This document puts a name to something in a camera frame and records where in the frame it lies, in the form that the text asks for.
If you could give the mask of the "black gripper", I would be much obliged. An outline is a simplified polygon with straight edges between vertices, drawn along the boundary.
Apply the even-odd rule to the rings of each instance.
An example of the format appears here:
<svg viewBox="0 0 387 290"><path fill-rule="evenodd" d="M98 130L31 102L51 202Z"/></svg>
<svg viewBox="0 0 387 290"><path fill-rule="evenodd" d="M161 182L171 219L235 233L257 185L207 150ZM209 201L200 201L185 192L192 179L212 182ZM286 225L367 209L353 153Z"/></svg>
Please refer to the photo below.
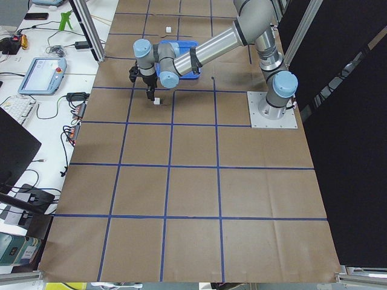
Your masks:
<svg viewBox="0 0 387 290"><path fill-rule="evenodd" d="M148 100L154 101L154 90L157 87L157 73L155 66L151 65L150 68L143 69L135 62L134 66L129 70L129 80L132 83L135 83L138 77L141 77L147 85L146 95Z"/></svg>

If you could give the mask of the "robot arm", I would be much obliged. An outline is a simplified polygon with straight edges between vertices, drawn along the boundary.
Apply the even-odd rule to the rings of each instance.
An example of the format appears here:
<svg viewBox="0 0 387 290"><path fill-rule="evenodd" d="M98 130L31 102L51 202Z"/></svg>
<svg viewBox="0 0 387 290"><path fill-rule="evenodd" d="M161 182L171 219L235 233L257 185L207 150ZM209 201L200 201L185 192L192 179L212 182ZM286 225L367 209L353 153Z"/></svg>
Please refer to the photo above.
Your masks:
<svg viewBox="0 0 387 290"><path fill-rule="evenodd" d="M142 78L147 86L147 98L154 100L158 84L167 89L178 86L180 77L189 72L199 74L200 68L239 46L254 45L260 58L259 66L268 86L265 99L258 105L259 113L269 119L282 118L287 103L297 88L297 77L286 69L283 55L278 51L271 29L273 6L270 1L234 1L237 17L232 25L205 43L190 47L180 54L175 43L152 44L138 39L133 44L135 65L129 79Z"/></svg>

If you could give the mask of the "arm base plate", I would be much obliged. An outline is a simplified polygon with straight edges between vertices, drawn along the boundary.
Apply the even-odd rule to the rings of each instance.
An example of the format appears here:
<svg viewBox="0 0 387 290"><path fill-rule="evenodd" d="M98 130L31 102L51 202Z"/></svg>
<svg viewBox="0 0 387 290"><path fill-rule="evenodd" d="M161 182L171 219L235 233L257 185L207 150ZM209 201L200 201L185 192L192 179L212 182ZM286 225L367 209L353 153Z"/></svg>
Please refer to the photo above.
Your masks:
<svg viewBox="0 0 387 290"><path fill-rule="evenodd" d="M266 92L247 91L250 124L253 129L297 129L291 100L283 108L267 103Z"/></svg>

